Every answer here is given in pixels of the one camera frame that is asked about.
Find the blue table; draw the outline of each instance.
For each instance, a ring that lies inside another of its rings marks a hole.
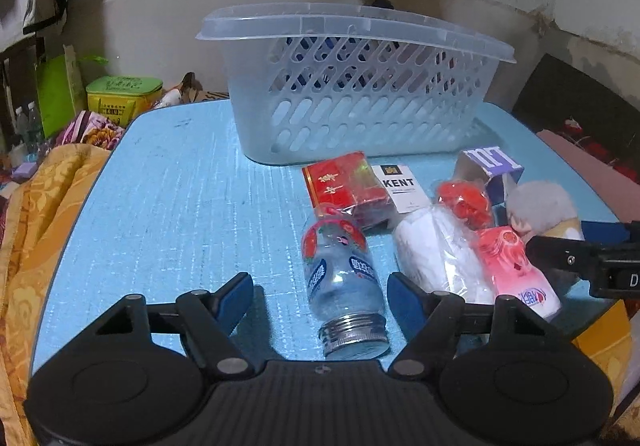
[[[524,165],[521,181],[562,184],[582,219],[617,220],[555,152],[498,107],[479,108],[469,145],[476,143],[500,145]],[[431,189],[451,176],[455,155],[399,161]],[[174,301],[191,289],[215,291],[238,271],[251,273],[256,285],[254,304],[233,336],[247,357],[322,359],[299,248],[309,214],[300,167],[245,158],[228,101],[141,116],[106,163],[66,244],[43,311],[34,369],[123,295]],[[369,244],[386,285],[397,269],[391,236],[370,236]],[[590,298],[586,282],[574,285],[563,303],[554,323],[567,333],[610,304]],[[387,318],[392,346],[382,358],[385,367],[405,344],[388,311]],[[175,336],[154,340],[181,350]]]

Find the plastic basket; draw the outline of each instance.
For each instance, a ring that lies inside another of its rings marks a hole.
[[[268,165],[455,150],[498,62],[514,62],[489,36],[350,4],[224,8],[198,38],[222,40],[242,151]]]

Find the clear bottle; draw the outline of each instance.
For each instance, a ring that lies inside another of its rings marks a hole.
[[[42,119],[36,107],[36,102],[29,103],[29,153],[37,153],[40,145],[44,143],[44,131],[42,129]]]
[[[302,240],[309,306],[328,360],[372,359],[389,348],[385,300],[356,222],[322,206]]]
[[[22,138],[25,145],[29,146],[29,118],[22,111],[22,107],[18,107],[15,110],[15,131]]]

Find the silver bottle cap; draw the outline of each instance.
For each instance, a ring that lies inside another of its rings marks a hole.
[[[328,321],[318,331],[328,360],[371,360],[389,348],[386,320],[376,312],[348,314]]]

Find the green lid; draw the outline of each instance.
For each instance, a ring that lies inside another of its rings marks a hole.
[[[162,87],[158,78],[139,78],[137,76],[103,76],[86,86],[90,94],[123,94],[124,96],[142,96]]]

